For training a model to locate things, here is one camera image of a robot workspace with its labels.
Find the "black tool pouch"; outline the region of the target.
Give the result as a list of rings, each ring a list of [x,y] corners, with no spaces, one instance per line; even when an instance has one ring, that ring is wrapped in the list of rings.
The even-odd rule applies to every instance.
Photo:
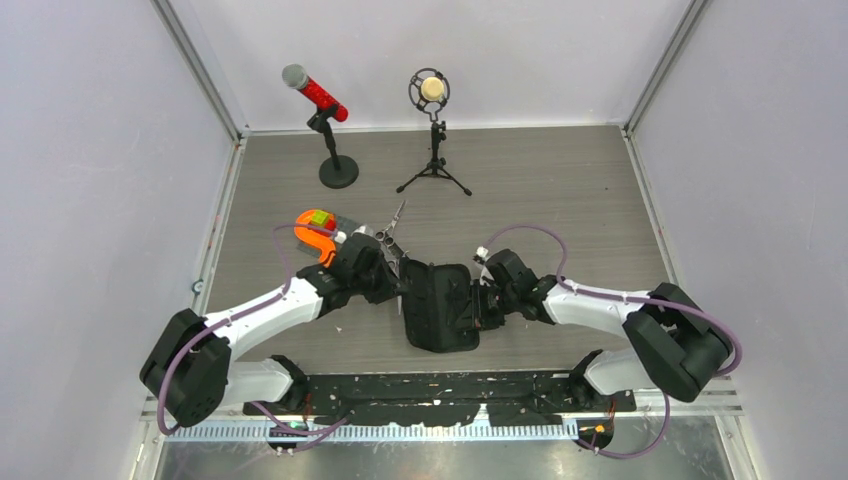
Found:
[[[455,353],[479,346],[479,332],[464,324],[471,307],[471,276],[466,266],[405,258],[399,274],[405,334],[413,347]]]

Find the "black comb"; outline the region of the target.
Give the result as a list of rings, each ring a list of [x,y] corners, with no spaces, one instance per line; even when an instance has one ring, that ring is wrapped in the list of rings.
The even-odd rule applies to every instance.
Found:
[[[398,244],[393,243],[387,247],[387,258],[390,269],[397,273],[399,271],[400,261],[408,256],[408,251],[401,248]]]

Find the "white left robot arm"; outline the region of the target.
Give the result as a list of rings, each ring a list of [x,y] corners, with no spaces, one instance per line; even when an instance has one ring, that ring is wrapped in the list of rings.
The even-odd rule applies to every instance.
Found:
[[[354,296],[380,304],[397,295],[399,279],[382,242],[355,232],[328,265],[299,270],[282,286],[241,305],[200,315],[190,308],[168,321],[141,367],[142,384],[157,399],[160,431],[172,435],[204,421],[223,406],[252,403],[264,414],[304,409],[306,374],[274,355],[246,362],[259,344],[345,307]]]

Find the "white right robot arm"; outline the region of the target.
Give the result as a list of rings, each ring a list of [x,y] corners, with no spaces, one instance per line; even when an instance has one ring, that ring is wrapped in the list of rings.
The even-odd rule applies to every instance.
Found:
[[[557,275],[539,277],[509,249],[490,253],[480,247],[474,260],[482,268],[484,285],[494,289],[501,312],[628,341],[619,351],[593,351],[574,368],[571,397],[584,410],[598,409],[619,392],[645,388],[691,403],[710,380],[737,363],[731,335],[674,284],[628,292],[592,288]]]

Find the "silver hair scissors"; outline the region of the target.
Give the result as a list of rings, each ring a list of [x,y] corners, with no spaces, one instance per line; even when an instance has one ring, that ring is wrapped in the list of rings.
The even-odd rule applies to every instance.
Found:
[[[391,247],[395,244],[394,233],[403,214],[407,201],[403,200],[395,211],[391,221],[375,233],[375,238],[385,247]]]

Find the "orange curved toy slide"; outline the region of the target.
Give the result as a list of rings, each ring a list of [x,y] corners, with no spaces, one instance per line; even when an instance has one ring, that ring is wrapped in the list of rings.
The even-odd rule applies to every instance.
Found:
[[[299,227],[293,229],[295,236],[313,253],[318,254],[321,264],[328,266],[337,250],[337,217],[326,210],[311,209],[303,212],[296,223]]]

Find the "red toy block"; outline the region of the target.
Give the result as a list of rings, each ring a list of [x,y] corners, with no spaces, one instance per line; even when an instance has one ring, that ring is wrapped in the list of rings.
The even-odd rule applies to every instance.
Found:
[[[314,210],[310,218],[310,223],[330,232],[335,231],[337,228],[336,216],[323,210]]]

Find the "lime green toy brick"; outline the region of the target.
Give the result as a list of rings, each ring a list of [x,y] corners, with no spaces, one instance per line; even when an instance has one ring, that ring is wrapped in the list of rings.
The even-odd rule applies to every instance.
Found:
[[[310,223],[321,228],[325,228],[328,223],[334,220],[334,216],[324,210],[316,209],[312,211]]]

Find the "black round-base microphone stand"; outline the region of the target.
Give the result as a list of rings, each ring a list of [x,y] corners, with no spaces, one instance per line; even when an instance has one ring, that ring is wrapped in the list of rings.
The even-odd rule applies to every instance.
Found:
[[[325,146],[329,151],[330,156],[319,167],[319,180],[330,189],[349,187],[359,176],[357,162],[353,158],[339,155],[337,152],[335,137],[329,120],[338,113],[338,110],[338,104],[326,109],[317,108],[316,113],[307,121],[309,128],[323,136]]]

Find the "black tripod microphone stand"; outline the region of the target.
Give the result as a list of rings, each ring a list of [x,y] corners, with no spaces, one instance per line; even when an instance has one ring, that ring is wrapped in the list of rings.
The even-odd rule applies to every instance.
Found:
[[[413,175],[409,180],[405,183],[401,184],[396,188],[396,192],[398,194],[404,192],[408,186],[410,186],[413,182],[422,178],[436,178],[436,179],[444,179],[453,182],[457,185],[466,196],[472,196],[473,192],[463,185],[459,180],[457,180],[452,174],[450,174],[446,166],[446,159],[442,157],[439,153],[441,143],[447,138],[446,136],[446,122],[445,121],[434,121],[430,126],[430,152],[431,156],[426,166]]]

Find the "beige condenser microphone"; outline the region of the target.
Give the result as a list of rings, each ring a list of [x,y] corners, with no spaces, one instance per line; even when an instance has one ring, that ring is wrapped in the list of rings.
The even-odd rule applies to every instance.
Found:
[[[449,81],[435,68],[422,68],[411,76],[408,96],[412,105],[419,111],[425,111],[430,105],[437,105],[441,109],[450,98]]]

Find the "red handheld microphone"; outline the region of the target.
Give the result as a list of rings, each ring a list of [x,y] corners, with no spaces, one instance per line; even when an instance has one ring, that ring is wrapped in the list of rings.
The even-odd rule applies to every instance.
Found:
[[[335,107],[336,111],[333,118],[336,121],[345,122],[348,119],[348,109],[313,80],[303,66],[299,64],[286,65],[282,69],[281,77],[287,87],[301,93],[318,109],[327,110]]]

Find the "grey studded base plate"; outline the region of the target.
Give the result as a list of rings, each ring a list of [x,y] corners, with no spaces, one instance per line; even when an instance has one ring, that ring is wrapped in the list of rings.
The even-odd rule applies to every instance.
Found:
[[[336,216],[336,221],[336,229],[344,232],[346,235],[365,227],[364,224],[341,215]],[[294,234],[298,240],[297,249],[317,258],[320,262],[327,261],[338,245],[337,242],[332,240],[331,236],[324,236],[314,230],[295,228]]]

